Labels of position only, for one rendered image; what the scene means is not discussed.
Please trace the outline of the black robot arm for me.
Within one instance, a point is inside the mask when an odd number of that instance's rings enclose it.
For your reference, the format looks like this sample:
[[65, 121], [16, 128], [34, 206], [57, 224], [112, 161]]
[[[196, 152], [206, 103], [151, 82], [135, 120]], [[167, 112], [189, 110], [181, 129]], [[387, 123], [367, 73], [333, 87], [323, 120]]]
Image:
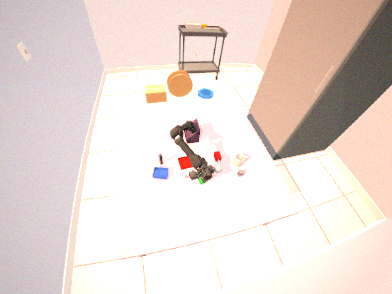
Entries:
[[[202, 182], [205, 183], [213, 177], [210, 169], [208, 168], [208, 163], [204, 157], [200, 157], [199, 155], [195, 154], [183, 139], [183, 135], [184, 135], [183, 131], [187, 132], [189, 130], [191, 134], [197, 131], [196, 125], [194, 126], [193, 124], [194, 123], [190, 120], [190, 121], [186, 121], [181, 126], [176, 125], [172, 130], [170, 130], [170, 136], [175, 141], [175, 143], [184, 151], [184, 153], [189, 157], [190, 163], [195, 168], [195, 170], [198, 173], [200, 171], [202, 172], [199, 174], [199, 177], [202, 179]], [[177, 137], [178, 135], [179, 137], [175, 140], [175, 137]]]

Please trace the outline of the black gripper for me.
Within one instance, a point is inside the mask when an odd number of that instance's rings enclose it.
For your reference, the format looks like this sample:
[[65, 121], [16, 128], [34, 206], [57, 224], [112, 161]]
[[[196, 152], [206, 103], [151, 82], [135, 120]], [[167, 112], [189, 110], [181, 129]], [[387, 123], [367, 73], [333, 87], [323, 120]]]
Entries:
[[[215, 172], [215, 170], [214, 170], [212, 165], [209, 165], [208, 168], [210, 169], [212, 174]], [[202, 172], [201, 171], [199, 173], [198, 172], [194, 172], [194, 171], [189, 172], [190, 179], [192, 181], [195, 180], [195, 179], [199, 179], [199, 174], [200, 173], [202, 173]]]

